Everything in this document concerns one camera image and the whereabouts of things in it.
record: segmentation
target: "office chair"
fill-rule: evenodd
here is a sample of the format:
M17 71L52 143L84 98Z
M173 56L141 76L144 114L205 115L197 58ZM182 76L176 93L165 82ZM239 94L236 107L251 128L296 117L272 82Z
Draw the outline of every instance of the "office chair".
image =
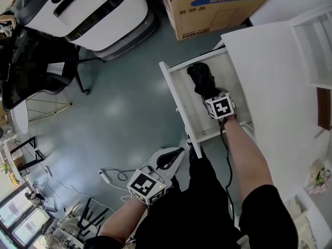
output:
M12 110L38 92L57 95L74 78L82 93L89 94L90 90L82 86L77 67L79 63L100 59L79 60L79 50L80 47L76 48L74 44L18 25L10 39L0 40L0 79L3 80L4 110ZM63 62L62 75L47 72L49 64Z

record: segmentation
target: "concrete floor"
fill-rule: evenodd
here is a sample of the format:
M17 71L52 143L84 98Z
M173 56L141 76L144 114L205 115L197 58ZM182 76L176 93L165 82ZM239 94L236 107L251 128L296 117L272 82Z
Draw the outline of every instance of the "concrete floor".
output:
M104 64L92 61L79 66L82 83L91 89L86 96L73 82L64 91L73 106L60 114L30 123L22 140L37 136L38 147L46 156L42 162L54 178L117 210L126 192L113 189L98 175L99 168L140 168L160 147L184 145L184 124L159 68L165 61L173 66L211 50L227 31L217 31L177 42L166 15L160 27L134 49ZM82 57L90 55L81 51ZM229 169L221 139L202 143L223 185ZM182 190L189 184L186 155L177 174ZM37 181L50 206L63 214L59 199L47 186L47 175L40 165L30 168L30 179ZM125 187L116 172L108 176L116 186ZM69 208L82 198L74 191L48 178L48 184ZM231 194L239 200L237 179Z

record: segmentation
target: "drawer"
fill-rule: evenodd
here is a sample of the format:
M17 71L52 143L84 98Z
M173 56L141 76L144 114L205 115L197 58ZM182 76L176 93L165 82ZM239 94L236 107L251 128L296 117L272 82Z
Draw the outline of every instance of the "drawer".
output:
M201 96L195 93L195 84L187 74L187 68L194 63L206 63L217 88L227 89L238 110L238 122L241 125L251 122L248 105L226 48L213 50L199 57L169 67L160 62L160 68L170 87L175 103L189 133L197 156L202 158L200 142L220 135L219 123L212 119L203 105Z

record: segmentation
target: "black shirt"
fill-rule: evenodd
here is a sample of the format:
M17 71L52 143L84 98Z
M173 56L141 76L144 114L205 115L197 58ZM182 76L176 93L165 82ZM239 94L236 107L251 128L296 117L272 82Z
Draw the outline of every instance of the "black shirt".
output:
M237 241L245 234L249 236L251 249L297 249L295 225L274 186L261 186L244 200L241 233L233 226L228 202L221 200L224 196L208 190L203 195L189 190L171 198L167 195L158 200L162 206L157 212L151 206L151 213L125 246L113 238L99 236L87 240L84 249L233 249L240 248Z

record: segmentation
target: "black sleeve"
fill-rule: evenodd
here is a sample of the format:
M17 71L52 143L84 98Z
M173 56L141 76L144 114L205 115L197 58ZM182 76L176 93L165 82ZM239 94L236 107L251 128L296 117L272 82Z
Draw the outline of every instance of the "black sleeve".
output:
M111 237L97 236L91 239L87 239L83 246L83 249L97 248L121 249L123 248L123 245L118 240Z
M295 224L272 185L260 186L246 197L240 228L249 236L251 249L298 248Z

